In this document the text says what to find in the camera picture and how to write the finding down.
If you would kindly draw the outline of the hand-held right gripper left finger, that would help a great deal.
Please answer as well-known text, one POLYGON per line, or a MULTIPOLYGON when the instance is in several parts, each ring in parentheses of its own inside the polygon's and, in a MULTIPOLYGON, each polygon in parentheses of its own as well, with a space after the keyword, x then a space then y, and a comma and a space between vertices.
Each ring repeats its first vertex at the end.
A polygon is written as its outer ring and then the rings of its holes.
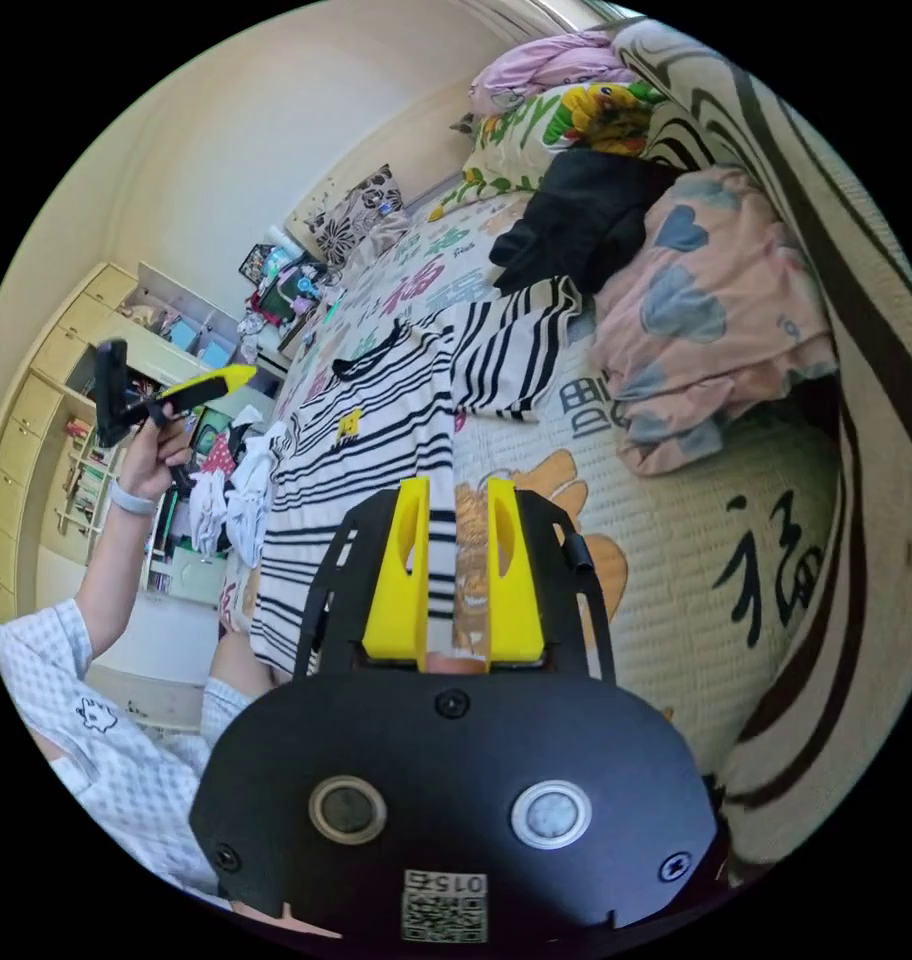
POLYGON ((429 600, 427 477, 401 482, 390 517, 362 645, 380 662, 426 662, 429 600))

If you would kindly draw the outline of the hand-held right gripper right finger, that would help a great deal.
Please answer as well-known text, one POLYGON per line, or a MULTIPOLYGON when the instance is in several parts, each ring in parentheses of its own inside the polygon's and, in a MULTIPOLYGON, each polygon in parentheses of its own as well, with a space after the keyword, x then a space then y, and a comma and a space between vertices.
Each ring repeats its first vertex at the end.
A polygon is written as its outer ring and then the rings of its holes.
POLYGON ((487 636, 490 665, 536 665, 543 631, 522 516, 513 483, 487 483, 487 636))

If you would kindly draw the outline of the person's left hand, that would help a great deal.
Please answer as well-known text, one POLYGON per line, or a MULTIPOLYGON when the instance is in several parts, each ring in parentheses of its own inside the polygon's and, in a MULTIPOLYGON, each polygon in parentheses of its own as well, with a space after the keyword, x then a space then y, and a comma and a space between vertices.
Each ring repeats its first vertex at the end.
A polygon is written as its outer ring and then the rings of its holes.
POLYGON ((189 460, 189 433, 171 403, 156 409, 139 428, 125 453, 117 487, 124 501, 157 502, 173 485, 173 472, 189 460))

